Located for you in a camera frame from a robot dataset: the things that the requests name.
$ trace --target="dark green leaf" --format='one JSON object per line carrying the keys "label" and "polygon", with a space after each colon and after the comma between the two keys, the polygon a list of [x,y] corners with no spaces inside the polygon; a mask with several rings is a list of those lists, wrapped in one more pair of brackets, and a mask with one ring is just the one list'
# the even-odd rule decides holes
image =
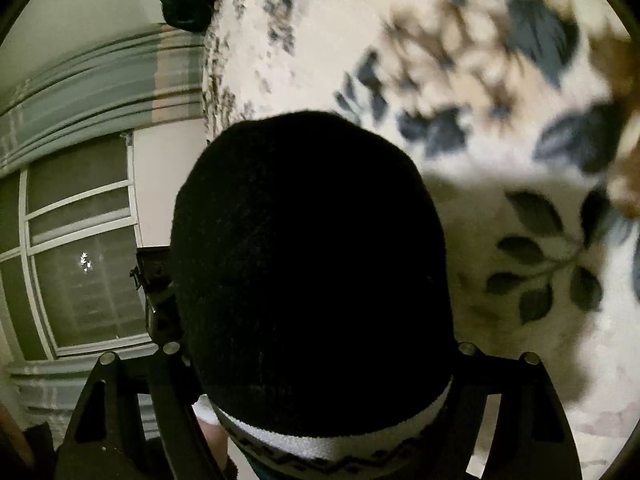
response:
{"label": "dark green leaf", "polygon": [[592,189],[584,199],[580,220],[586,248],[603,238],[612,244],[623,244],[634,228],[632,220],[625,218],[611,206],[603,187]]}
{"label": "dark green leaf", "polygon": [[616,103],[565,115],[542,132],[533,158],[575,164],[585,174],[599,173],[615,157],[624,125],[622,108]]}
{"label": "dark green leaf", "polygon": [[571,275],[569,296],[580,310],[597,312],[602,301],[602,286],[591,272],[576,266]]}
{"label": "dark green leaf", "polygon": [[511,292],[524,281],[525,279],[522,276],[517,276],[510,272],[498,272],[486,280],[485,291],[489,294],[498,294],[503,296]]}
{"label": "dark green leaf", "polygon": [[537,236],[558,236],[562,220],[554,205],[544,196],[530,191],[507,192],[506,197],[524,227]]}
{"label": "dark green leaf", "polygon": [[521,264],[535,265],[546,260],[542,249],[530,238],[509,236],[498,242],[498,248]]}
{"label": "dark green leaf", "polygon": [[528,290],[520,297],[520,320],[522,324],[537,321],[545,317],[554,303],[554,291],[551,284],[545,288]]}
{"label": "dark green leaf", "polygon": [[507,44],[527,56],[558,88],[560,75],[577,50],[580,29],[563,20],[543,0],[509,0],[511,30]]}

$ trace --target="white wall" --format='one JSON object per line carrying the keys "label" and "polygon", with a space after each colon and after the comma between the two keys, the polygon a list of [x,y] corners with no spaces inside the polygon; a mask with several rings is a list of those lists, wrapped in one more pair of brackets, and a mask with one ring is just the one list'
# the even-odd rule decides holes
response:
{"label": "white wall", "polygon": [[144,246],[169,244],[175,197],[206,147],[202,119],[134,132],[133,173]]}
{"label": "white wall", "polygon": [[81,49],[159,22],[159,0],[30,0],[0,45],[0,94]]}

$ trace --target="window frame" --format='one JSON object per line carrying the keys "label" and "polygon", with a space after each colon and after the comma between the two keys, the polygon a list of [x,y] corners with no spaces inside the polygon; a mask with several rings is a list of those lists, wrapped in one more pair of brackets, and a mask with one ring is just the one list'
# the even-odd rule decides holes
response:
{"label": "window frame", "polygon": [[[102,234],[105,232],[121,229],[125,227],[133,227],[136,247],[142,246],[142,234],[140,232],[140,225],[138,222],[138,207],[136,203],[136,189],[133,171],[133,132],[126,132],[121,134],[126,142],[127,150],[127,179],[119,182],[113,182],[106,186],[100,186],[95,189],[90,189],[82,193],[67,197],[59,200],[55,203],[44,206],[37,211],[27,213],[27,193],[28,193],[28,178],[29,167],[20,170],[20,181],[18,185],[18,234],[20,240],[20,246],[13,248],[9,251],[5,251],[0,254],[0,262],[10,260],[12,258],[20,258],[22,264],[22,273],[24,276],[27,297],[29,305],[31,307],[31,316],[33,317],[38,336],[40,337],[40,343],[44,349],[48,361],[53,361],[58,358],[80,356],[86,354],[93,354],[103,352],[106,350],[115,350],[120,348],[131,348],[133,346],[149,345],[151,344],[151,338],[147,333],[139,335],[133,335],[123,337],[120,339],[113,339],[107,341],[100,341],[89,344],[75,345],[75,346],[58,346],[51,329],[49,318],[47,317],[46,309],[42,301],[42,293],[40,290],[40,282],[38,280],[38,273],[35,264],[35,256],[41,252],[51,250],[56,247],[60,247],[70,242],[82,240],[83,238],[91,237],[94,235]],[[98,196],[105,192],[113,191],[116,189],[127,188],[129,196],[129,215],[124,218],[109,219],[105,218],[99,224],[93,224],[91,218],[86,219],[88,227],[81,228],[75,232],[63,234],[52,238],[51,240],[31,245],[31,236],[29,231],[29,222],[34,218],[37,218],[45,213],[54,211],[60,207],[73,204],[85,198],[92,196]],[[140,308],[144,310],[144,305],[141,304]],[[15,333],[14,326],[11,322],[8,305],[4,296],[4,287],[2,286],[2,276],[0,276],[0,323],[6,334],[7,341],[9,343],[12,357],[14,360],[24,361],[24,355],[20,348],[18,336]]]}

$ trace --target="floral rug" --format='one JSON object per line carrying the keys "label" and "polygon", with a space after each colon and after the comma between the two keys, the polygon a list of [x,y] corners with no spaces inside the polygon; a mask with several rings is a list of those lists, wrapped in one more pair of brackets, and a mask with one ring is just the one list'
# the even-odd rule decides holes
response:
{"label": "floral rug", "polygon": [[605,183],[637,138],[637,59],[606,0],[217,0],[206,45],[211,139],[333,110],[411,156],[457,339],[538,353],[599,478],[640,418],[639,230]]}

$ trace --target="knit hat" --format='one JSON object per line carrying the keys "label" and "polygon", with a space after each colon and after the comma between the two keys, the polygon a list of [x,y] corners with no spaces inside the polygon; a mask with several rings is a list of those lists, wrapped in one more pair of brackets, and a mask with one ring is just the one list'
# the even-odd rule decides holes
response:
{"label": "knit hat", "polygon": [[442,227],[400,149],[328,113],[235,124],[178,194],[171,255],[196,373],[257,467],[411,461],[455,342]]}

